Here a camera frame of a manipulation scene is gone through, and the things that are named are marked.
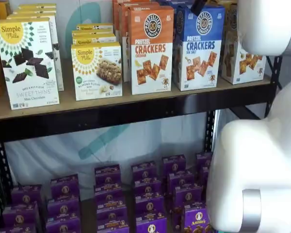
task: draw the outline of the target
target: snack box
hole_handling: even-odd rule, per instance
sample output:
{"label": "snack box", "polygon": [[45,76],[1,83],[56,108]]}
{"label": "snack box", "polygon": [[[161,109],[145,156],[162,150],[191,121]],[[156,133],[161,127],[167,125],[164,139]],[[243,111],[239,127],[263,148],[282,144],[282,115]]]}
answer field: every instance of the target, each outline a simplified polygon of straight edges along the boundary
{"label": "snack box", "polygon": [[161,192],[162,182],[158,177],[148,177],[139,181],[135,181],[134,193],[139,195],[142,193]]}
{"label": "snack box", "polygon": [[72,45],[71,56],[77,101],[122,96],[121,46],[118,42]]}
{"label": "snack box", "polygon": [[126,216],[116,219],[105,219],[97,221],[97,233],[129,233],[129,222]]}
{"label": "snack box", "polygon": [[129,42],[133,95],[171,90],[174,10],[131,7]]}
{"label": "snack box", "polygon": [[73,30],[72,36],[74,35],[95,35],[95,34],[106,34],[113,33],[111,29],[92,29],[92,30]]}
{"label": "snack box", "polygon": [[121,170],[119,164],[96,167],[94,172],[96,184],[121,182]]}
{"label": "snack box", "polygon": [[78,196],[60,196],[58,198],[48,200],[49,216],[57,216],[79,211],[80,203]]}
{"label": "snack box", "polygon": [[167,177],[169,195],[173,194],[175,187],[185,183],[194,183],[194,174],[189,170],[169,173]]}
{"label": "snack box", "polygon": [[79,179],[77,174],[65,176],[50,181],[52,197],[57,198],[62,195],[80,196]]}
{"label": "snack box", "polygon": [[53,55],[48,18],[0,20],[0,57],[12,110],[59,104]]}
{"label": "snack box", "polygon": [[53,45],[53,50],[54,50],[54,54],[50,55],[50,59],[53,59],[55,63],[58,90],[63,91],[64,90],[63,71],[62,71],[62,63],[61,63],[61,58],[60,58],[60,53],[59,53],[59,43],[58,43],[58,36],[57,36],[55,13],[24,12],[21,14],[12,14],[7,17],[7,19],[17,19],[17,18],[49,18],[50,35],[51,35],[52,45]]}
{"label": "snack box", "polygon": [[133,180],[141,180],[148,177],[157,177],[156,164],[154,161],[131,166]]}
{"label": "snack box", "polygon": [[113,31],[113,24],[111,23],[87,23],[78,24],[77,30],[92,30],[92,29],[111,29]]}
{"label": "snack box", "polygon": [[164,211],[142,213],[136,216],[137,233],[167,233],[167,217]]}
{"label": "snack box", "polygon": [[95,200],[104,201],[123,196],[122,183],[102,183],[94,187]]}
{"label": "snack box", "polygon": [[266,56],[247,53],[237,35],[237,4],[229,9],[222,78],[231,84],[263,80]]}
{"label": "snack box", "polygon": [[0,233],[36,233],[36,229],[34,224],[22,224],[16,227],[2,228]]}
{"label": "snack box", "polygon": [[125,198],[103,200],[97,202],[97,219],[115,219],[127,214]]}
{"label": "snack box", "polygon": [[164,197],[161,192],[144,193],[135,196],[135,212],[144,213],[164,210]]}
{"label": "snack box", "polygon": [[74,232],[81,229],[79,212],[71,212],[49,217],[46,224],[47,233]]}
{"label": "snack box", "polygon": [[199,16],[177,9],[174,82],[180,91],[216,87],[225,9],[206,5]]}

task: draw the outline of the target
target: bunny logo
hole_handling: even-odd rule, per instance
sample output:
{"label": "bunny logo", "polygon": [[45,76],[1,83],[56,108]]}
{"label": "bunny logo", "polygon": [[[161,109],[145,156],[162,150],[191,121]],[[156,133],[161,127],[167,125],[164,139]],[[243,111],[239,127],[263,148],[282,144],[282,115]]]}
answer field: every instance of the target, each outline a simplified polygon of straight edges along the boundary
{"label": "bunny logo", "polygon": [[149,202],[147,205],[146,205],[146,209],[148,211],[152,211],[153,210],[153,203]]}
{"label": "bunny logo", "polygon": [[156,230],[156,227],[154,224],[151,224],[148,228],[147,228],[147,232],[149,233],[154,233]]}
{"label": "bunny logo", "polygon": [[67,185],[65,185],[64,187],[62,187],[62,193],[64,193],[64,194],[69,193],[69,187]]}
{"label": "bunny logo", "polygon": [[23,201],[25,203],[29,203],[30,202],[30,197],[28,195],[23,196]]}
{"label": "bunny logo", "polygon": [[24,217],[22,215],[17,215],[15,221],[19,224],[24,223]]}
{"label": "bunny logo", "polygon": [[60,213],[61,214],[65,214],[68,212],[68,206],[63,205],[62,207],[60,207]]}

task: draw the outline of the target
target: purple box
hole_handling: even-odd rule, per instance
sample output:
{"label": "purple box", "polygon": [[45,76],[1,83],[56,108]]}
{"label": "purple box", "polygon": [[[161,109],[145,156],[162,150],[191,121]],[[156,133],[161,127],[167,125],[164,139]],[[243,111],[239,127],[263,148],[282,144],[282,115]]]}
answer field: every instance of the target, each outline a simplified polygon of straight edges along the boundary
{"label": "purple box", "polygon": [[154,161],[131,166],[133,180],[142,180],[148,177],[157,177],[156,164]]}
{"label": "purple box", "polygon": [[167,177],[169,173],[184,171],[186,167],[186,160],[183,154],[170,157],[163,157],[162,163],[164,177]]}
{"label": "purple box", "polygon": [[194,174],[189,170],[178,171],[176,173],[169,173],[167,180],[169,195],[172,195],[176,186],[194,183]]}
{"label": "purple box", "polygon": [[61,196],[48,200],[48,215],[57,216],[70,212],[79,212],[80,204],[78,196]]}
{"label": "purple box", "polygon": [[175,187],[173,208],[182,206],[187,201],[201,201],[203,187],[198,184],[187,183]]}
{"label": "purple box", "polygon": [[47,233],[74,232],[81,229],[79,212],[49,217],[46,225]]}
{"label": "purple box", "polygon": [[109,201],[97,202],[97,219],[114,219],[121,216],[126,216],[125,198],[116,198]]}
{"label": "purple box", "polygon": [[36,230],[34,224],[22,224],[16,227],[2,228],[0,233],[36,233]]}
{"label": "purple box", "polygon": [[121,171],[119,164],[95,168],[96,185],[102,183],[121,182]]}
{"label": "purple box", "polygon": [[135,196],[135,211],[137,214],[154,210],[164,211],[164,197],[160,192]]}
{"label": "purple box", "polygon": [[205,204],[186,204],[183,211],[183,232],[213,232]]}
{"label": "purple box", "polygon": [[129,222],[127,216],[117,217],[116,219],[98,220],[97,233],[129,233]]}
{"label": "purple box", "polygon": [[95,200],[112,200],[123,196],[122,183],[98,184],[94,186]]}
{"label": "purple box", "polygon": [[136,233],[166,233],[167,218],[165,212],[154,211],[136,216]]}
{"label": "purple box", "polygon": [[140,181],[135,181],[135,195],[142,193],[155,193],[162,191],[162,182],[157,177],[145,178]]}
{"label": "purple box", "polygon": [[77,174],[51,180],[50,188],[53,198],[62,195],[80,196],[79,179]]}

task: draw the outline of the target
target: sea salt pretzel crackers box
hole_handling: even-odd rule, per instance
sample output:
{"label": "sea salt pretzel crackers box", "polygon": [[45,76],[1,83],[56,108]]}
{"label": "sea salt pretzel crackers box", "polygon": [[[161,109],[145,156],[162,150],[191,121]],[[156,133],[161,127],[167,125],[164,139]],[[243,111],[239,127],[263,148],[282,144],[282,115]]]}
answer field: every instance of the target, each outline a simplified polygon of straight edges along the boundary
{"label": "sea salt pretzel crackers box", "polygon": [[76,100],[122,96],[118,42],[72,45],[71,56]]}
{"label": "sea salt pretzel crackers box", "polygon": [[205,6],[199,16],[177,9],[174,82],[181,91],[216,87],[225,9]]}
{"label": "sea salt pretzel crackers box", "polygon": [[131,7],[129,18],[131,92],[171,90],[174,10]]}
{"label": "sea salt pretzel crackers box", "polygon": [[59,53],[59,43],[57,36],[57,27],[56,27],[56,14],[55,13],[32,13],[31,11],[12,14],[7,17],[7,19],[16,19],[16,18],[49,18],[49,26],[50,26],[50,35],[52,39],[52,44],[54,48],[54,62],[56,67],[56,78],[57,78],[57,86],[59,91],[64,90],[64,82],[63,82],[63,71],[62,71],[62,63]]}
{"label": "sea salt pretzel crackers box", "polygon": [[266,56],[252,55],[242,48],[237,36],[236,4],[231,5],[227,18],[222,77],[231,84],[263,80]]}

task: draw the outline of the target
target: cheddar pretzel crackers box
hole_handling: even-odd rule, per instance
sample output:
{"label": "cheddar pretzel crackers box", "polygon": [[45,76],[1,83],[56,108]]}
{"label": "cheddar pretzel crackers box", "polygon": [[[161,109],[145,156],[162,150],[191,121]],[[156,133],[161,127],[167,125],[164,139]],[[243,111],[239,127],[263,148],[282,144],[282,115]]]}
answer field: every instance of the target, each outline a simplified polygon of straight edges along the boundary
{"label": "cheddar pretzel crackers box", "polygon": [[174,82],[181,91],[216,87],[225,10],[205,6],[199,16],[177,9]]}
{"label": "cheddar pretzel crackers box", "polygon": [[237,5],[228,13],[226,44],[224,50],[222,77],[231,84],[248,83],[264,77],[266,56],[247,53],[238,41]]}
{"label": "cheddar pretzel crackers box", "polygon": [[129,19],[131,92],[171,90],[174,10],[131,7]]}

